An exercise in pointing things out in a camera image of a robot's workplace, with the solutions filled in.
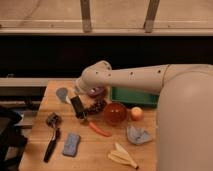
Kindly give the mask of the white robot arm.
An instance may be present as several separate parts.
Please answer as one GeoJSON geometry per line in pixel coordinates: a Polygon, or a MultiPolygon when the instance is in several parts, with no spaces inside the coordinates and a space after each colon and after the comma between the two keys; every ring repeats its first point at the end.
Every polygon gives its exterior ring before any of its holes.
{"type": "Polygon", "coordinates": [[[157,171],[213,171],[213,65],[166,64],[113,70],[106,61],[85,68],[78,94],[98,86],[159,96],[157,171]]]}

